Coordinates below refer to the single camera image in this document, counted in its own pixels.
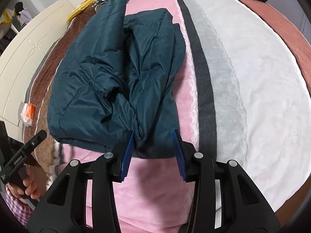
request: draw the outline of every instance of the gray stripe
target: gray stripe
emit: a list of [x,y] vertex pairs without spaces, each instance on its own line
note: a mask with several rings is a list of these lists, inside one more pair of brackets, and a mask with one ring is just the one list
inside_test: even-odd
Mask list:
[[197,107],[199,124],[199,151],[212,160],[217,157],[217,134],[214,96],[207,61],[192,21],[188,7],[183,0],[177,0],[183,15],[192,52],[197,82]]
[[210,71],[217,123],[217,160],[235,159],[243,166],[247,152],[246,112],[235,71],[206,16],[208,12],[204,11],[210,5],[204,5],[202,0],[183,1],[190,11]]

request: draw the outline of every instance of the wooden headboard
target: wooden headboard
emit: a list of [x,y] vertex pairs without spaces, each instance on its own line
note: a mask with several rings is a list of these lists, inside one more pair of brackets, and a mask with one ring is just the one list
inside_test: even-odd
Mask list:
[[0,56],[0,120],[9,137],[22,142],[22,123],[17,117],[20,102],[46,52],[67,29],[74,10],[67,0],[49,6],[27,24]]

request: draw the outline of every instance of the dark teal jacket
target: dark teal jacket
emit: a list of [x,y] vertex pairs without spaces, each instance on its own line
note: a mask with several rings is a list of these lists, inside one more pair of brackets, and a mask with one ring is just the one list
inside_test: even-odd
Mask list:
[[98,152],[135,133],[134,156],[173,157],[179,128],[172,87],[185,55],[166,9],[125,15],[127,0],[109,0],[69,47],[49,102],[51,135]]

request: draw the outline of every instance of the brown blanket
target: brown blanket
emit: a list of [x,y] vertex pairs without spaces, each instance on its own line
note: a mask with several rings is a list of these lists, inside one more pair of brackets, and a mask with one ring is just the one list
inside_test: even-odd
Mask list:
[[68,47],[94,14],[95,9],[89,7],[74,19],[71,27],[52,50],[31,90],[30,103],[36,106],[36,111],[34,124],[25,128],[24,142],[29,141],[35,135],[35,132],[40,130],[45,130],[48,133],[48,137],[35,149],[36,159],[46,172],[49,172],[49,167],[53,164],[55,158],[55,140],[49,134],[47,123],[52,80]]

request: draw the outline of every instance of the jacket sleeve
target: jacket sleeve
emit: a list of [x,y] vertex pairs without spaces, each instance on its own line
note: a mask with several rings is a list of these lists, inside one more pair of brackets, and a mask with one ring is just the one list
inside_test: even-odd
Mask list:
[[15,198],[9,188],[6,186],[6,203],[16,219],[26,227],[27,222],[32,214],[32,209]]

